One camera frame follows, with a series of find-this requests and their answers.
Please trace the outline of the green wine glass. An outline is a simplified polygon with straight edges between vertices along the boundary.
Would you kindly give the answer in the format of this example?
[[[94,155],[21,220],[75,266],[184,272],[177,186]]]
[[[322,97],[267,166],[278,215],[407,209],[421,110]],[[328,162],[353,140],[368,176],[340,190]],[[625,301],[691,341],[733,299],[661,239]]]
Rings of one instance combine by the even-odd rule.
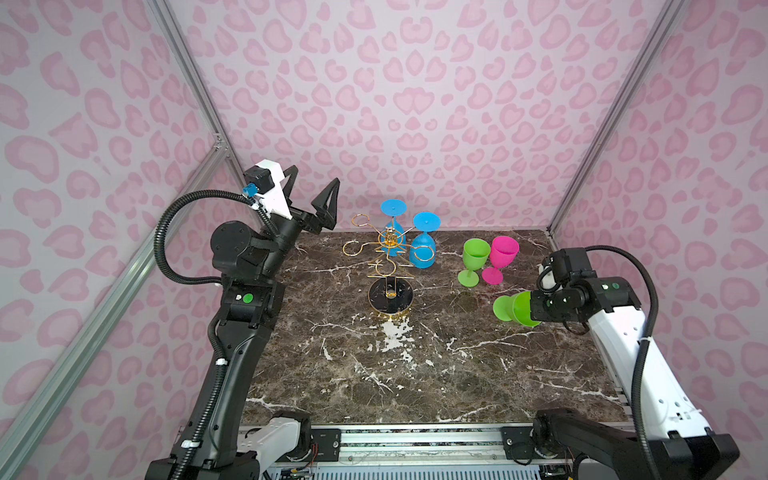
[[[482,270],[491,252],[491,246],[485,240],[471,238],[463,245],[462,261],[464,269],[459,272],[459,283],[467,288],[473,288],[479,283],[478,270]]]
[[[530,291],[497,298],[493,303],[493,312],[496,318],[503,322],[514,321],[526,327],[536,327],[540,324],[532,318]]]

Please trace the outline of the magenta wine glass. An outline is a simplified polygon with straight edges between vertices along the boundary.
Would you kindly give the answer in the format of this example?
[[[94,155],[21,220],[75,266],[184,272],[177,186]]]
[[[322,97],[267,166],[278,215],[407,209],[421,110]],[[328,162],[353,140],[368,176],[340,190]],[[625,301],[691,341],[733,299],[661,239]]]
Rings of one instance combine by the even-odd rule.
[[[504,276],[502,269],[511,264],[520,251],[519,243],[509,236],[498,236],[491,242],[490,266],[482,272],[483,280],[489,285],[500,285]]]

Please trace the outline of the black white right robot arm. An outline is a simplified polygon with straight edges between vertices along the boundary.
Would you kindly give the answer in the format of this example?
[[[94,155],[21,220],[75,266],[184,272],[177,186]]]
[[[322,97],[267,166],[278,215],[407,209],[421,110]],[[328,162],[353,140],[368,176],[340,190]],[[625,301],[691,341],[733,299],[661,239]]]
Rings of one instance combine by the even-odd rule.
[[[564,248],[544,260],[531,293],[537,322],[586,327],[608,371],[626,397],[632,432],[609,427],[568,408],[540,410],[532,427],[534,450],[564,450],[575,461],[598,462],[620,479],[717,479],[740,457],[733,437],[717,433],[684,392],[653,338],[659,311],[655,284],[629,252],[605,245],[639,271],[649,294],[643,308],[630,283],[601,277],[592,247]]]

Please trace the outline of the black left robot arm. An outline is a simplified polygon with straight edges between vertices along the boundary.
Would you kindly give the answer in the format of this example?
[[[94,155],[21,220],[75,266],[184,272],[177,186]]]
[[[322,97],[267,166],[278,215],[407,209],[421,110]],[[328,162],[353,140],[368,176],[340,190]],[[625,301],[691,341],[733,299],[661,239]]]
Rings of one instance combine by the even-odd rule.
[[[283,304],[285,286],[276,275],[300,233],[333,230],[337,223],[339,179],[329,182],[307,212],[290,200],[297,174],[295,166],[282,169],[263,161],[245,171],[241,192],[186,193],[158,221],[153,249],[160,272],[180,285],[218,284],[223,293],[207,325],[213,355],[192,414],[169,456],[150,463],[148,479],[266,479],[281,458],[311,464],[318,455],[310,417],[302,412],[275,414],[256,431],[252,450],[238,449],[246,397]],[[248,207],[264,229],[256,231],[241,221],[220,224],[210,239],[217,275],[181,275],[167,259],[166,237],[179,212],[205,199]]]

